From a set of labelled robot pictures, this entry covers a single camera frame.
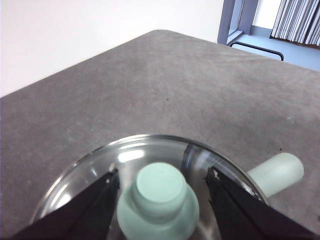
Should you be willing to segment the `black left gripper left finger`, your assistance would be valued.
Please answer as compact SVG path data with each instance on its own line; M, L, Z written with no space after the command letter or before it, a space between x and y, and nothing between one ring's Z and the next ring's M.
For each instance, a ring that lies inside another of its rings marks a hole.
M10 237L11 240L105 240L115 212L119 172L107 172L68 203Z

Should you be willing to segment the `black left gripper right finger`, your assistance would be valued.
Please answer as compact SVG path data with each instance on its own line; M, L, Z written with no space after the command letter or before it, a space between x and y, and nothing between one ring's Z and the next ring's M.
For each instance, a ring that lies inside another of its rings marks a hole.
M263 203L215 167L205 178L223 240L318 240L320 236Z

